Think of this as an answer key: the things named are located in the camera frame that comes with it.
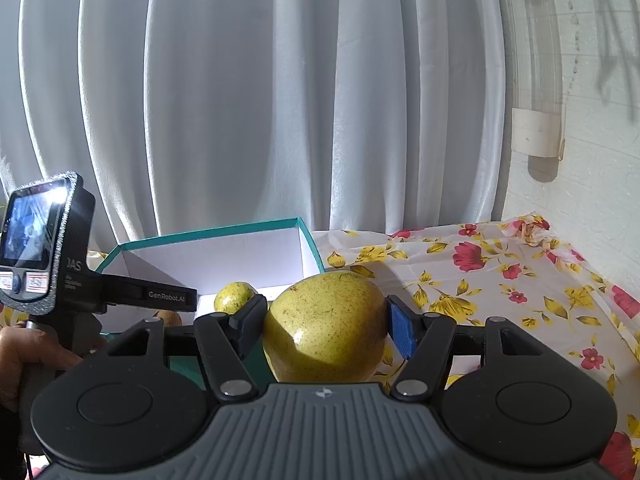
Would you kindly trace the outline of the person's left hand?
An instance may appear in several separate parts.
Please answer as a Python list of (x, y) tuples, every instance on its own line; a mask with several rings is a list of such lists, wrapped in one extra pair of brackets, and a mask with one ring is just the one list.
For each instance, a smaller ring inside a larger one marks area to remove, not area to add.
[(82, 361), (80, 356), (63, 348), (50, 334), (17, 326), (2, 328), (0, 356), (1, 405), (12, 411), (16, 410), (18, 389), (26, 365), (41, 364), (52, 370), (69, 370)]

